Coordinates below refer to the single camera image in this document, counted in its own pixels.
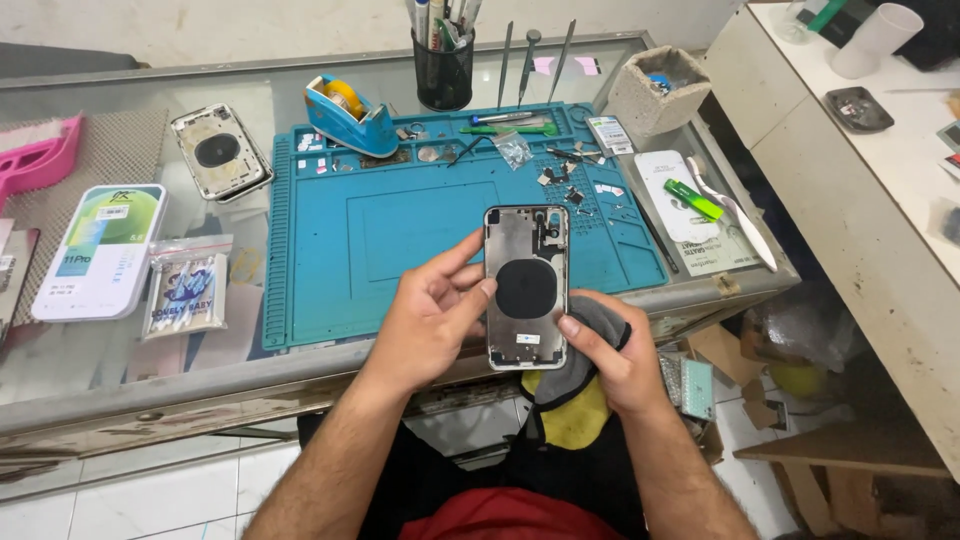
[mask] hairy forearm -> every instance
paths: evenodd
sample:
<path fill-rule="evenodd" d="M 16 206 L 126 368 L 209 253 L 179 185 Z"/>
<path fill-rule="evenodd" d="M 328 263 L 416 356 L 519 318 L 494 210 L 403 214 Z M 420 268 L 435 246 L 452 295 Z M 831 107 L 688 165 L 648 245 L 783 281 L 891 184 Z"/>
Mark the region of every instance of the hairy forearm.
<path fill-rule="evenodd" d="M 621 420 L 654 538 L 756 538 L 750 521 L 710 470 L 675 410 L 664 405 Z"/>
<path fill-rule="evenodd" d="M 260 506 L 244 540 L 355 538 L 408 399 L 361 371 Z"/>

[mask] red shirt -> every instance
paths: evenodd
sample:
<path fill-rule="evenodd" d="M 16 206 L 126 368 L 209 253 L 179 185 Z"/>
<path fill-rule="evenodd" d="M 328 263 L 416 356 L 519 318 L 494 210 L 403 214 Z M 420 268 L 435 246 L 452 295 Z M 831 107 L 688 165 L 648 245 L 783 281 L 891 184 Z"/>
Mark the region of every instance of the red shirt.
<path fill-rule="evenodd" d="M 403 526 L 399 540 L 597 540 L 623 538 L 597 516 L 570 503 L 517 487 L 471 489 L 429 518 Z"/>

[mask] blue silicone repair mat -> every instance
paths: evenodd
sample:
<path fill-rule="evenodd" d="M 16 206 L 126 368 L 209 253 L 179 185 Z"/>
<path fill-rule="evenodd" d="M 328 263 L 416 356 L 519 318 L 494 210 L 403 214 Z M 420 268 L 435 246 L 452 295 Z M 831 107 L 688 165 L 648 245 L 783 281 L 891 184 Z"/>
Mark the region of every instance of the blue silicone repair mat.
<path fill-rule="evenodd" d="M 654 242 L 616 160 L 578 163 L 567 183 L 537 182 L 544 167 L 560 171 L 564 162 L 548 154 L 547 146 L 573 152 L 577 141 L 593 141 L 585 121 L 592 108 L 553 103 L 521 110 L 552 115 L 559 133 L 524 134 L 534 159 L 516 171 L 487 140 L 450 168 L 445 160 L 418 158 L 426 146 L 441 155 L 445 150 L 459 154 L 475 138 L 459 133 L 469 117 L 496 110 L 395 118 L 397 127 L 420 122 L 428 136 L 400 143 L 398 152 L 406 152 L 409 161 L 375 168 L 362 168 L 360 154 L 328 148 L 326 140 L 322 150 L 299 151 L 302 136 L 314 133 L 309 125 L 277 135 L 264 349 L 377 331 L 400 273 L 481 226 L 484 211 L 494 205 L 567 206 L 571 288 L 619 292 L 665 283 Z M 319 160 L 326 170 L 318 174 Z M 583 193 L 580 205 L 564 200 L 570 185 Z M 601 191 L 604 185 L 611 190 Z M 617 196 L 620 189 L 624 193 Z"/>

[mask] mesh mat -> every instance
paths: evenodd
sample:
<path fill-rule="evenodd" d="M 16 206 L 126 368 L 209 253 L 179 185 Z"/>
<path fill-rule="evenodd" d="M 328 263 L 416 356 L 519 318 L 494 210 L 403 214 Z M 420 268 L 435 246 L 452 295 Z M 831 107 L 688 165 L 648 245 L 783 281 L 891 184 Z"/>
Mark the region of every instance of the mesh mat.
<path fill-rule="evenodd" d="M 0 132 L 47 121 L 2 124 Z M 77 165 L 70 176 L 50 187 L 13 195 L 7 200 L 2 216 L 14 218 L 15 229 L 40 229 L 30 271 L 13 315 L 14 326 L 36 322 L 30 306 L 84 191 L 100 184 L 153 182 L 166 126 L 166 109 L 88 116 L 80 133 Z"/>

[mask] glass table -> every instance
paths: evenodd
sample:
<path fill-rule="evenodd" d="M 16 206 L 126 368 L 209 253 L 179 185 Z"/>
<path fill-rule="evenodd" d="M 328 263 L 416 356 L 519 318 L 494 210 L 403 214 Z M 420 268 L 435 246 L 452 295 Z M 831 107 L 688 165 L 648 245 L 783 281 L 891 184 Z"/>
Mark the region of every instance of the glass table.
<path fill-rule="evenodd" d="M 642 32 L 576 37 L 555 101 L 591 102 L 602 111 L 617 68 L 649 45 Z M 561 39 L 545 39 L 537 56 L 558 57 L 561 47 Z M 505 106 L 516 103 L 523 56 L 523 50 L 514 47 Z M 496 106 L 501 59 L 500 45 L 476 45 L 471 109 Z M 577 59 L 596 59 L 599 72 L 590 74 Z M 302 89 L 327 72 L 349 81 L 371 102 L 387 103 L 394 115 L 426 111 L 416 97 L 412 51 L 407 50 L 3 80 L 0 122 L 69 116 L 78 110 L 99 114 L 166 109 L 168 118 L 174 118 L 226 102 L 266 151 L 274 134 L 306 121 Z M 552 74 L 533 73 L 524 103 L 545 101 L 552 79 Z M 700 156 L 707 164 L 705 179 L 752 211 L 749 197 L 699 116 L 679 130 L 635 143 L 640 151 L 674 149 L 684 156 Z M 633 161 L 620 164 L 637 199 L 651 208 L 645 188 L 637 183 Z M 266 195 L 252 204 L 253 211 L 245 212 L 224 212 L 204 202 L 169 130 L 156 180 L 171 192 L 161 236 L 195 234 L 215 222 L 219 230 L 234 234 L 231 259 L 244 248 L 266 253 Z M 655 212 L 651 220 L 660 237 L 667 238 Z M 692 262 L 684 263 L 689 254 L 682 252 L 689 246 L 667 238 L 667 255 L 679 266 L 678 273 L 670 273 L 670 283 L 619 296 L 644 308 L 655 337 L 665 341 L 776 294 L 799 277 L 762 222 L 758 226 L 777 254 L 778 272 L 740 260 L 715 271 L 696 270 Z M 262 285 L 263 274 L 261 262 L 250 285 Z M 144 309 L 141 306 L 119 321 L 46 325 L 41 335 L 5 350 L 0 359 L 0 467 L 82 458 L 323 408 L 348 383 L 372 344 L 372 339 L 361 339 L 252 354 L 252 333 L 246 341 L 216 347 L 204 347 L 204 337 L 198 335 L 184 340 L 181 354 L 160 361 L 144 350 L 139 338 Z M 251 312 L 259 309 L 258 300 L 244 307 Z M 491 374 L 482 348 L 466 348 L 438 384 L 482 380 Z"/>

